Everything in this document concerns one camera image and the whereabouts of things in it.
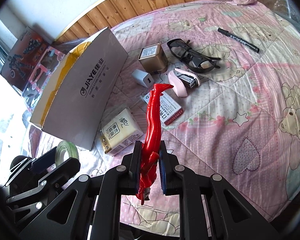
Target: pink stapler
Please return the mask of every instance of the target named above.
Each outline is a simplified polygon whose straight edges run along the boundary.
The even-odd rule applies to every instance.
[[[168,79],[169,83],[173,85],[173,91],[180,98],[188,96],[185,86],[190,88],[200,86],[200,79],[195,74],[179,68],[171,70]]]

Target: bed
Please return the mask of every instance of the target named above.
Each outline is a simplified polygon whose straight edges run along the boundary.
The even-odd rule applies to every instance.
[[[218,27],[255,44],[260,52],[218,33]],[[160,43],[169,67],[154,79],[167,83],[169,71],[186,67],[171,55],[166,42],[190,40],[195,50],[221,57],[221,68],[201,74],[202,81],[209,80],[188,90],[186,98],[168,91],[184,109],[172,124],[162,126],[168,152],[197,174],[221,174],[268,221],[278,216],[300,191],[300,34],[293,25],[259,2],[237,6],[201,0],[150,12],[112,31],[128,59],[101,125],[119,106],[128,105],[146,132],[146,103],[141,97],[148,90],[130,76],[134,69],[142,69],[138,55],[143,47]],[[28,141],[33,140],[39,140],[38,146],[29,143],[27,149],[35,157],[61,141],[46,133],[38,138],[31,132]],[[81,170],[75,178],[104,174],[132,150],[130,145],[109,157],[95,147],[92,151],[79,148]],[[145,231],[179,236],[178,212],[178,197],[162,195],[160,179],[143,206],[135,196],[122,196],[121,222]]]

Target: red toy figure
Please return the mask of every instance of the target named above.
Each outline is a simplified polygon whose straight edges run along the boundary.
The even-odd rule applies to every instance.
[[[170,84],[154,84],[154,90],[150,91],[146,116],[148,129],[141,151],[140,185],[139,192],[136,194],[137,198],[141,200],[141,205],[145,202],[145,189],[149,188],[157,178],[156,171],[161,141],[160,96],[163,91],[171,88],[173,86]]]

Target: star print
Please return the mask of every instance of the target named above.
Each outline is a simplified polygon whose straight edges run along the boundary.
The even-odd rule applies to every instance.
[[[249,121],[249,119],[246,118],[246,116],[247,116],[247,113],[244,113],[243,115],[241,115],[241,114],[239,114],[239,113],[237,112],[237,116],[236,116],[236,118],[234,118],[234,119],[232,120],[232,122],[237,123],[237,124],[239,125],[239,127],[240,127],[243,123]]]

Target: open cardboard box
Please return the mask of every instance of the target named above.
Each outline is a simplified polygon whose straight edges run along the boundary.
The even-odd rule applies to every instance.
[[[79,44],[50,77],[30,121],[46,133],[91,150],[127,56],[108,28]]]

